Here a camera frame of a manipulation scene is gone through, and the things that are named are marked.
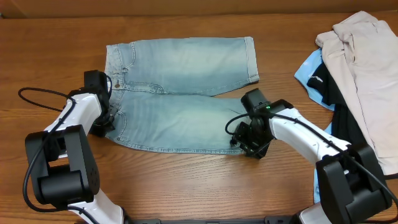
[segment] black clamp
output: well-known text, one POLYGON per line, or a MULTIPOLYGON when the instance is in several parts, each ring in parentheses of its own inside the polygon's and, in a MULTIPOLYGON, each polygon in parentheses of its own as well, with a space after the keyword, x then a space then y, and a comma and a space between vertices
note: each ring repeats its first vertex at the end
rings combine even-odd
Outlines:
POLYGON ((231 145, 239 143, 246 156, 261 159, 266 155, 269 144, 274 139, 269 128, 270 117, 266 114, 278 113, 286 108, 293 108, 293 105, 285 100, 271 103, 258 88, 247 92, 241 98, 241 102, 251 118, 251 123, 241 122, 238 125, 231 145))
POLYGON ((108 91, 107 76, 98 70, 87 71, 84 74, 85 86, 79 90, 72 90, 69 96, 92 93, 96 94, 101 105, 101 115, 94 121, 89 133, 98 137, 105 137, 107 132, 115 130, 113 126, 117 108, 109 104, 111 92, 108 91))

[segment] wooden table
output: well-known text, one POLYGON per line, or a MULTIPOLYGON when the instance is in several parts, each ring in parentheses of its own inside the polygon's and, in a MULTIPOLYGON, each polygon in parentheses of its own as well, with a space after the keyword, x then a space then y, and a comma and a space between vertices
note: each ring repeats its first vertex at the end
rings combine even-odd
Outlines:
MULTIPOLYGON (((22 180, 24 138, 58 116, 19 99, 25 86, 64 93, 83 86, 83 72, 104 70, 105 46, 141 39, 254 38, 260 82, 220 97, 240 98, 260 88, 271 101, 283 98, 321 128, 332 112, 312 102, 293 77, 317 47, 317 34, 351 14, 270 14, 206 17, 103 17, 0 20, 0 223, 74 223, 70 212, 41 214, 27 207, 22 180)), ((398 34, 396 12, 374 13, 398 34)), ((61 108, 65 99, 28 97, 61 108)), ((133 218, 163 220, 262 218, 292 215, 313 203, 313 167, 290 146, 273 141, 260 161, 244 156, 159 154, 88 137, 101 188, 133 218)), ((398 181, 388 181, 398 194, 398 181)), ((30 197, 34 199, 29 184, 30 197)), ((379 218, 392 218, 392 208, 379 218)))

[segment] clothing pile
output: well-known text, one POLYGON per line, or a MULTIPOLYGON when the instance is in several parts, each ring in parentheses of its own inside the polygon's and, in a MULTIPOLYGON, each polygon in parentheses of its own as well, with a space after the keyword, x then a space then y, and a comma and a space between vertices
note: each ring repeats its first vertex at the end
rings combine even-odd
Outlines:
POLYGON ((398 38, 385 21, 358 12, 315 42, 321 49, 295 77, 311 99, 334 105, 332 135, 368 143, 386 178, 398 178, 398 38))

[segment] jeans hem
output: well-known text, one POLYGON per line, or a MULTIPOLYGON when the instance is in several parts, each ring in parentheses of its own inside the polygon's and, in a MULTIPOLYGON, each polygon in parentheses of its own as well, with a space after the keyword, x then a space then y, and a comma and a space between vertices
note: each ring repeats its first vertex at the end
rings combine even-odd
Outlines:
POLYGON ((138 144, 131 144, 124 141, 118 141, 116 139, 108 138, 122 146, 130 147, 132 149, 138 149, 149 152, 163 152, 163 153, 190 153, 190 154, 219 154, 219 155, 240 155, 243 154, 241 149, 170 149, 162 147, 149 147, 138 144))
POLYGON ((252 37, 245 37, 246 57, 248 60, 248 75, 250 83, 260 80, 259 71, 257 69, 256 50, 254 49, 254 41, 252 37))

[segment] jeans shorts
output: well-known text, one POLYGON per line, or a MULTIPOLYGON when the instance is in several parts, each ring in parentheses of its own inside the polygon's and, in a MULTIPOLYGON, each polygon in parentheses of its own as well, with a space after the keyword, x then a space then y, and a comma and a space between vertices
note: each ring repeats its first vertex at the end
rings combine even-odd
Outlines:
POLYGON ((240 99, 211 96, 259 80, 251 37, 109 45, 105 73, 113 83, 110 104, 118 109, 110 140, 152 152, 242 153, 224 130, 246 113, 240 99))

